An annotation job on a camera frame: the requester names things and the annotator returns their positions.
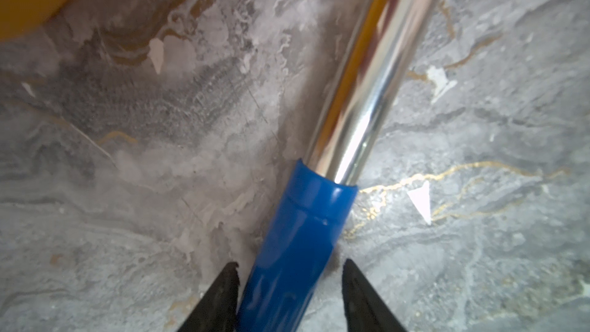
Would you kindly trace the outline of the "blue grip steel hoe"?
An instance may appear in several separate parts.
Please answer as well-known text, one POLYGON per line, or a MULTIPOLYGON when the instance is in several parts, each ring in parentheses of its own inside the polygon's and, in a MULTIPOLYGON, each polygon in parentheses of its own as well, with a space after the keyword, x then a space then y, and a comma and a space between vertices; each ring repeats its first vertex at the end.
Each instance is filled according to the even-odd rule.
POLYGON ((367 0, 254 262, 239 331, 295 331, 437 0, 367 0))

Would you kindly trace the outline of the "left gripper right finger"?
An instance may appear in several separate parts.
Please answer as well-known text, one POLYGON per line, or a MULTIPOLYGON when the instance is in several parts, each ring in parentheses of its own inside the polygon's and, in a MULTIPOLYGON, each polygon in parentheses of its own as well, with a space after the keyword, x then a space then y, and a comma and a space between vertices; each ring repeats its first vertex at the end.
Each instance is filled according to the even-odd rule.
POLYGON ((342 295, 348 332, 407 332, 350 258, 344 263, 342 295))

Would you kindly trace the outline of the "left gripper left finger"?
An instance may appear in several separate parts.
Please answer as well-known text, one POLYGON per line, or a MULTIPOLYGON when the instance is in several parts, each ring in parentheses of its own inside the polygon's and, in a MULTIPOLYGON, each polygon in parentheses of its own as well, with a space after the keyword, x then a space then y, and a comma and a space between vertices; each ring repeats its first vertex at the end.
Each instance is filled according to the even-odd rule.
POLYGON ((235 331, 239 289, 238 263, 228 262, 178 332, 235 331))

